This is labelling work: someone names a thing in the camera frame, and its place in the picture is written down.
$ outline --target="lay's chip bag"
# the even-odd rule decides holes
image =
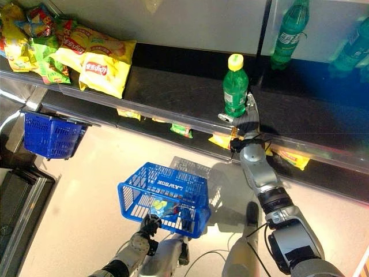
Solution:
[[[113,39],[83,25],[77,25],[72,30],[70,36],[64,39],[62,45],[52,57],[56,61],[81,73],[85,52],[89,46],[90,40],[93,38],[105,40]]]
[[[15,25],[16,20],[25,21],[20,7],[10,3],[1,9],[2,34],[5,38],[4,51],[10,67],[15,72],[37,69],[36,57],[29,46],[26,35]]]
[[[122,98],[135,41],[93,38],[84,56],[80,89],[86,87]]]

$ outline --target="blue plastic basket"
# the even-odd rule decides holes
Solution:
[[[118,185],[121,212],[141,222],[155,200],[175,205],[177,213],[161,218],[162,228],[198,238],[210,217],[206,179],[153,163],[145,163]]]
[[[63,118],[22,111],[24,115],[24,148],[48,159],[72,156],[83,124]]]

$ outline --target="soda bottle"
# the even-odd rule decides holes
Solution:
[[[339,56],[329,65],[331,77],[344,78],[369,53],[369,17],[349,38]]]
[[[360,82],[369,83],[369,65],[365,66],[360,71]]]
[[[243,56],[232,54],[228,58],[229,71],[223,80],[225,113],[239,117],[244,113],[248,77],[243,70]]]
[[[282,20],[276,48],[271,57],[273,70],[283,70],[287,67],[308,21],[309,0],[295,0]]]

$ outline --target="small package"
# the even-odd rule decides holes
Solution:
[[[52,35],[54,20],[44,4],[32,8],[27,12],[27,21],[15,21],[29,37],[39,38]]]
[[[287,162],[289,162],[291,165],[304,170],[307,163],[309,162],[309,158],[298,155],[298,154],[293,154],[293,153],[289,153],[287,151],[283,151],[283,150],[274,150],[273,152],[275,152],[276,154],[280,155],[283,159],[285,159]]]
[[[86,87],[122,98],[135,42],[92,39],[85,53],[80,89]]]
[[[15,72],[37,69],[36,57],[31,50],[28,38],[15,25],[15,21],[25,21],[20,7],[10,3],[1,9],[2,35],[5,38],[4,52],[10,67]]]
[[[211,138],[209,138],[209,141],[219,145],[220,147],[223,147],[224,149],[231,149],[229,144],[231,142],[232,136],[219,136],[217,134],[214,134]]]
[[[178,203],[164,200],[160,196],[156,196],[150,207],[150,214],[163,218],[168,215],[177,215],[179,213]]]
[[[118,115],[120,115],[121,117],[129,117],[129,118],[135,118],[137,120],[141,120],[141,114],[138,113],[134,113],[132,111],[123,111],[121,109],[117,109]]]
[[[54,22],[50,12],[42,3],[27,11],[27,19],[30,23],[43,23],[44,25],[52,25]]]
[[[68,68],[60,62],[51,58],[59,48],[56,36],[46,38],[31,39],[33,50],[37,63],[39,65],[39,74],[45,84],[66,83],[70,84]]]
[[[43,23],[15,21],[15,24],[31,38],[50,36],[52,34],[52,28],[49,25],[45,25]]]
[[[55,18],[54,33],[59,45],[63,45],[65,39],[69,38],[72,30],[77,26],[76,20]]]
[[[181,136],[188,137],[189,139],[193,138],[192,131],[188,127],[184,127],[184,126],[178,125],[178,124],[172,124],[172,127],[171,127],[170,130],[172,132],[180,134]]]

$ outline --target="white floor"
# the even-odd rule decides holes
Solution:
[[[57,178],[58,183],[20,276],[88,276],[101,268],[139,226],[137,222],[122,217],[117,184],[147,161],[169,166],[174,156],[222,172],[229,186],[229,189],[223,187],[224,201],[234,199],[231,205],[244,211],[252,196],[244,184],[239,166],[224,164],[131,132],[108,127],[89,128],[73,158],[67,161],[38,160],[40,168]],[[352,276],[369,244],[368,207],[297,184],[287,184],[287,191],[320,239],[326,259],[346,276]],[[210,226],[205,235],[190,242],[192,261],[208,250],[227,249],[227,240],[232,233],[226,232],[226,224],[220,228],[222,232],[218,224]],[[160,240],[167,234],[167,231],[160,230],[156,239]],[[232,237],[231,245],[239,236]],[[285,276],[269,257],[262,232],[259,254],[271,276]],[[221,276],[222,268],[222,259],[209,254],[199,260],[188,277]],[[183,277],[187,269],[178,268],[175,275]]]

